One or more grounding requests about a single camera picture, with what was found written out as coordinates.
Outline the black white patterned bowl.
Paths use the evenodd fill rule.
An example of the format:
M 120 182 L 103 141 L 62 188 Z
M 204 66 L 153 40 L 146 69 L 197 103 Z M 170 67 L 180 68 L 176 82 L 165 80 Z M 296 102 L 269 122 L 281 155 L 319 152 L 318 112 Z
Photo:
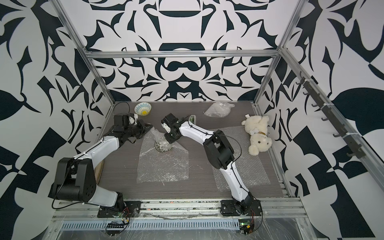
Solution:
M 155 141 L 155 149 L 160 153 L 165 153 L 170 151 L 173 148 L 173 145 L 170 144 L 167 140 L 157 139 Z

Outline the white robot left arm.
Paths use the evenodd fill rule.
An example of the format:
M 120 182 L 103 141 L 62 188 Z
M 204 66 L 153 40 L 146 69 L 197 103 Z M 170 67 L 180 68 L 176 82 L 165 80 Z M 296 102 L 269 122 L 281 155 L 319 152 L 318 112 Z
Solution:
M 49 197 L 123 211 L 126 205 L 122 194 L 98 186 L 95 167 L 125 142 L 134 144 L 132 138 L 141 139 L 152 128 L 153 125 L 139 120 L 137 115 L 115 115 L 114 125 L 96 144 L 74 157 L 62 158 L 58 162 Z

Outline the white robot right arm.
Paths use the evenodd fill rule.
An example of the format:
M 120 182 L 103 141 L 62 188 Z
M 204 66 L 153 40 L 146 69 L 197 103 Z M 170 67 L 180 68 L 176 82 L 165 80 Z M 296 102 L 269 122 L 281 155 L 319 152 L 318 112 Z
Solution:
M 161 121 L 166 130 L 165 138 L 172 144 L 181 137 L 187 137 L 204 147 L 209 163 L 223 174 L 230 187 L 235 213 L 245 215 L 254 202 L 254 197 L 243 183 L 237 170 L 234 149 L 227 136 L 220 130 L 215 132 L 193 124 L 188 117 L 178 119 L 168 114 Z

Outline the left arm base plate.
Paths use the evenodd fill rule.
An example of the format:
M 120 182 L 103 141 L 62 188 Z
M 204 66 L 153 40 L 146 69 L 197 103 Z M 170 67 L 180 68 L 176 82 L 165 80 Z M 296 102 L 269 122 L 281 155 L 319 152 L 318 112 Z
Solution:
M 124 201 L 121 206 L 100 207 L 97 218 L 136 217 L 141 211 L 141 204 L 141 201 Z

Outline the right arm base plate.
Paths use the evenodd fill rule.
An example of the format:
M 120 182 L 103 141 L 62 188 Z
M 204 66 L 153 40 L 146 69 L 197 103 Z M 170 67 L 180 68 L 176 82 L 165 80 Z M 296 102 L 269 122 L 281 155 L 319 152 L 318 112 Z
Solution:
M 261 203 L 252 199 L 249 204 L 240 203 L 236 200 L 221 200 L 220 213 L 224 217 L 232 216 L 261 216 L 263 210 Z

